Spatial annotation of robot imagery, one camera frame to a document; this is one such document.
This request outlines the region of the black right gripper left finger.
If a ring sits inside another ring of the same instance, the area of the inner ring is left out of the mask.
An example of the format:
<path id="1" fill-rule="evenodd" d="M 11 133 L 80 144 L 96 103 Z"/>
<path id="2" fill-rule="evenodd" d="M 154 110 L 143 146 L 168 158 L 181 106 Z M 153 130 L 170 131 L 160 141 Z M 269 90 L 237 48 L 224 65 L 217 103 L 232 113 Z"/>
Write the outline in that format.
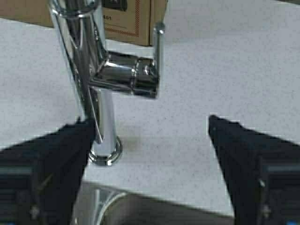
<path id="1" fill-rule="evenodd" d="M 95 140 L 92 119 L 0 151 L 0 222 L 68 225 Z"/>

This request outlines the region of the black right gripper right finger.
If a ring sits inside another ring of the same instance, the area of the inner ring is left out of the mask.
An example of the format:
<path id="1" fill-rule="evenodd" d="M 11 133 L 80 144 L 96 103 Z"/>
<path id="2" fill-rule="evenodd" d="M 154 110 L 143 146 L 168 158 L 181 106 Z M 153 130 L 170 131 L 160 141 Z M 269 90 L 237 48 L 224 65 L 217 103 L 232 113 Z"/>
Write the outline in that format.
<path id="1" fill-rule="evenodd" d="M 236 225 L 300 222 L 300 146 L 216 115 L 208 133 Z"/>

